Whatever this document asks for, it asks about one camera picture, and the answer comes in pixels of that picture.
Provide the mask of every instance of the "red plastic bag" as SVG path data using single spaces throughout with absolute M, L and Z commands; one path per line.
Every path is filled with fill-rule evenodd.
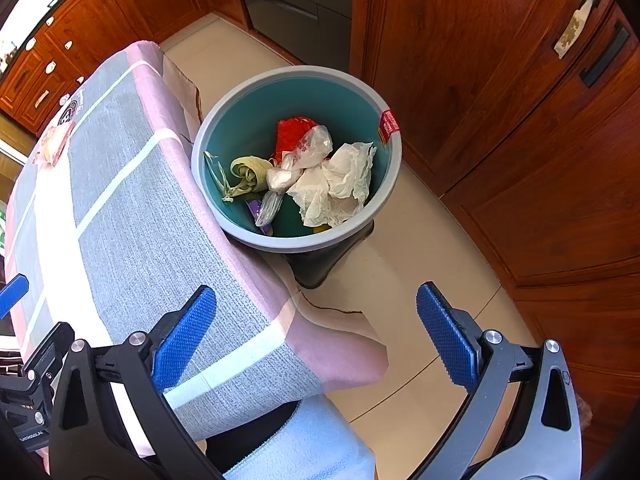
M 292 152 L 300 139 L 314 126 L 318 126 L 314 120 L 306 117 L 293 117 L 278 122 L 276 137 L 276 150 L 273 158 L 280 164 L 282 152 Z

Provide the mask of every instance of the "black trash can base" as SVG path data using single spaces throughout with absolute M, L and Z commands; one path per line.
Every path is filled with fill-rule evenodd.
M 308 253 L 291 253 L 283 254 L 283 256 L 289 262 L 300 286 L 303 288 L 318 288 L 340 258 L 355 244 L 369 236 L 373 232 L 373 227 L 374 221 L 372 220 L 360 231 L 335 245 L 309 251 Z

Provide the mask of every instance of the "beige floor tile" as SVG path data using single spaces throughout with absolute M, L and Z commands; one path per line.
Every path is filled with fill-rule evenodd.
M 405 480 L 427 456 L 465 400 L 440 359 L 351 427 L 376 455 L 380 480 Z
M 166 54 L 200 89 L 203 114 L 246 79 L 289 65 L 225 20 L 215 20 L 201 28 Z
M 362 310 L 387 347 L 389 370 L 380 383 L 330 394 L 347 420 L 393 394 L 436 358 L 415 306 L 418 286 L 429 280 L 452 306 L 473 316 L 500 287 L 465 232 L 403 166 L 373 234 L 319 288 L 305 291 L 317 306 Z
M 196 20 L 195 22 L 191 23 L 190 25 L 187 25 L 184 29 L 179 30 L 174 35 L 172 35 L 172 37 L 168 38 L 167 40 L 164 40 L 160 44 L 160 48 L 162 48 L 162 50 L 166 52 L 167 50 L 177 46 L 179 43 L 183 43 L 185 40 L 187 40 L 187 38 L 189 38 L 190 36 L 198 32 L 199 30 L 207 27 L 207 25 L 210 25 L 211 23 L 219 19 L 220 18 L 215 14 L 209 13 L 206 16 L 203 16 L 202 18 L 200 18 L 199 20 Z
M 476 317 L 484 330 L 500 330 L 510 341 L 534 345 L 503 288 Z M 518 391 L 509 384 L 474 462 L 489 457 L 502 434 Z M 352 423 L 376 454 L 380 480 L 405 479 L 424 459 L 456 415 L 466 392 L 451 383 L 438 358 L 404 388 Z
M 536 346 L 536 342 L 518 313 L 518 309 L 503 288 L 500 288 L 484 310 L 476 317 L 476 322 L 482 330 L 492 328 L 500 331 L 512 343 Z M 512 383 L 507 386 L 500 408 L 495 415 L 494 423 L 478 450 L 474 462 L 479 462 L 491 456 L 511 413 L 511 408 L 518 393 L 518 386 L 518 383 Z
M 536 346 L 518 309 L 502 287 L 476 317 L 476 322 L 482 330 L 499 330 L 512 343 Z

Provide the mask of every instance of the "wall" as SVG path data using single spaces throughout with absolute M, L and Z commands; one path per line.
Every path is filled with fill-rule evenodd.
M 36 138 L 0 112 L 0 139 L 24 155 L 29 155 Z
M 0 139 L 25 155 L 31 153 L 36 143 L 34 136 L 16 126 L 2 114 L 0 114 Z M 21 169 L 20 164 L 0 153 L 0 200 L 3 202 L 9 202 L 9 195 Z

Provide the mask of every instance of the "red label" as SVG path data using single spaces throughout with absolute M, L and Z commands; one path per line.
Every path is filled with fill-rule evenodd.
M 382 144 L 386 144 L 389 142 L 389 137 L 391 134 L 400 131 L 400 126 L 396 122 L 396 118 L 391 113 L 391 110 L 387 110 L 382 112 L 382 117 L 380 117 L 380 126 L 378 127 L 378 134 L 380 135 L 380 139 L 382 140 Z

